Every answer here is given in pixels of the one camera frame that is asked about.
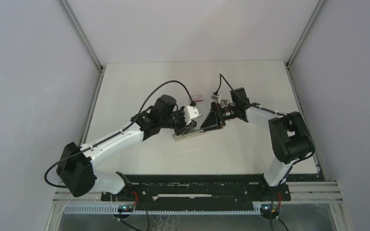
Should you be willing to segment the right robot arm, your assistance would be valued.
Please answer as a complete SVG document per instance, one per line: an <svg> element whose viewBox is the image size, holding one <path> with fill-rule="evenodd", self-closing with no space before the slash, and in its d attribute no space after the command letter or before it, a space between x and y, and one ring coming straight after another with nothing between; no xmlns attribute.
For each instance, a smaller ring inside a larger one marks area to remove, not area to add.
<svg viewBox="0 0 370 231"><path fill-rule="evenodd" d="M314 142L299 112L282 114L251 103L244 88L231 90L230 93L232 103L221 106L212 102L200 128L204 132L223 129L226 121L238 118L268 129L275 157L262 176L259 194L265 200L272 200L293 166L314 155Z"/></svg>

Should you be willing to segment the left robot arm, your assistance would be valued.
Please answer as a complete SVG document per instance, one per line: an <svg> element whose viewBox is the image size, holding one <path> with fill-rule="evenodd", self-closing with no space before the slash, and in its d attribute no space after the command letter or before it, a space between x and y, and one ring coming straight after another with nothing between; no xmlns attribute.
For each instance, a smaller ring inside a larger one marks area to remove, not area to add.
<svg viewBox="0 0 370 231"><path fill-rule="evenodd" d="M91 191L112 193L121 201L127 200L132 191L129 181L122 173L107 173L97 168L123 149L143 142L157 135L161 129L172 129L181 135L196 126L198 108L177 107L176 100L161 95L154 105L140 111L115 132L96 141L76 145L67 144L56 167L56 173L74 197L81 197Z"/></svg>

